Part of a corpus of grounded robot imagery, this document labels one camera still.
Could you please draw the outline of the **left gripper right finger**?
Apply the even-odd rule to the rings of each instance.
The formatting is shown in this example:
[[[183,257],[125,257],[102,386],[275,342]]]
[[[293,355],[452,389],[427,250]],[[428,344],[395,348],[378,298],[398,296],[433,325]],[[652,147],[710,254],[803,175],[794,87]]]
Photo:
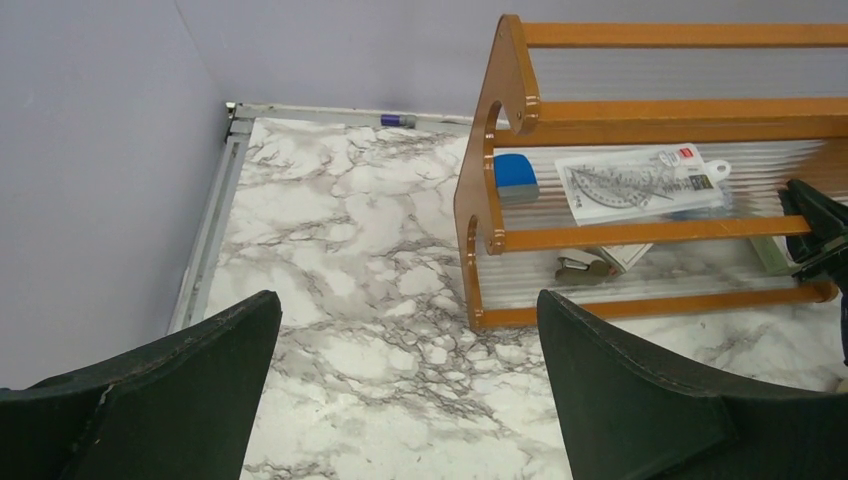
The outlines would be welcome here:
[[[537,326],[576,479],[843,479],[847,397],[691,360],[544,290]]]

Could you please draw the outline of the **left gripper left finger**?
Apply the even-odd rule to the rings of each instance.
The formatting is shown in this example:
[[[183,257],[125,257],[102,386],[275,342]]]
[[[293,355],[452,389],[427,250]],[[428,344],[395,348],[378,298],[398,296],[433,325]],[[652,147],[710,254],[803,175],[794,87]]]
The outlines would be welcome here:
[[[236,479],[281,325],[261,291],[108,360],[1,393],[5,479]]]

